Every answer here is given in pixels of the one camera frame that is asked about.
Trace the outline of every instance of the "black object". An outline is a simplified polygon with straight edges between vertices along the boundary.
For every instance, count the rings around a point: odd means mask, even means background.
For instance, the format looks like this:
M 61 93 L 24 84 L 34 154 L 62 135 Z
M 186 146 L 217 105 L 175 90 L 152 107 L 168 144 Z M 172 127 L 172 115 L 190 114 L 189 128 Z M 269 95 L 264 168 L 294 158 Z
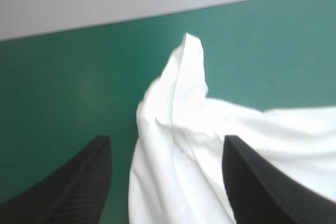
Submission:
M 0 223 L 98 223 L 111 174 L 110 138 L 97 136 L 46 179 L 1 204 Z
M 223 179 L 238 224 L 335 224 L 336 204 L 297 183 L 238 136 L 226 136 Z

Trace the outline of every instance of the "white fabric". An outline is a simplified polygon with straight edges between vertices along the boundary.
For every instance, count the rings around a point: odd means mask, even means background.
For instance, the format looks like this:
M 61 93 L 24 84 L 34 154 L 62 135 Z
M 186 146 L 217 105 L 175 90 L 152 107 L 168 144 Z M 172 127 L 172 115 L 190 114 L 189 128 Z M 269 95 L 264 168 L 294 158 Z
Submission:
M 137 110 L 131 224 L 235 223 L 221 168 L 227 134 L 336 201 L 336 107 L 260 112 L 206 93 L 201 42 L 186 34 Z

